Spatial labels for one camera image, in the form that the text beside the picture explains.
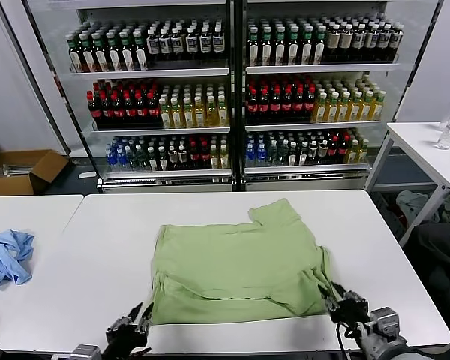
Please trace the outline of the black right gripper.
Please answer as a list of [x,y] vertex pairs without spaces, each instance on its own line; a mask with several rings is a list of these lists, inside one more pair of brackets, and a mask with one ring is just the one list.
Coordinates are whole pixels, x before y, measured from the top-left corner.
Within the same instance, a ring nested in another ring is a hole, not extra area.
[[331,286],[333,290],[319,284],[318,289],[333,323],[356,327],[358,323],[370,321],[366,298],[346,290],[339,283],[332,282]]

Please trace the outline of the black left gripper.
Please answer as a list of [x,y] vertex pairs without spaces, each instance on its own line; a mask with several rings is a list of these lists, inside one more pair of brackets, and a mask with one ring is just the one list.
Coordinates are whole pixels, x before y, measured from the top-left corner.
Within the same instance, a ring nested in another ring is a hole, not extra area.
[[154,303],[151,302],[143,311],[139,322],[134,324],[143,302],[133,307],[127,316],[117,319],[107,330],[105,357],[128,357],[137,347],[145,347],[148,342]]

